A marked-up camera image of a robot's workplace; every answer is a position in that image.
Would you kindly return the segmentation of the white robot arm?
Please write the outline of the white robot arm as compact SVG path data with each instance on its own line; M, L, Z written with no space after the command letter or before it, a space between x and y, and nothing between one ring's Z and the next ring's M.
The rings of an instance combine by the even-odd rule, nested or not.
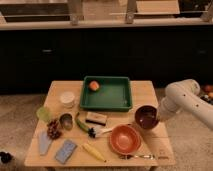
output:
M160 119L168 120L180 109L183 109L213 130L213 105L198 97L200 90L200 85L194 79L168 84L165 87L165 96L158 106Z

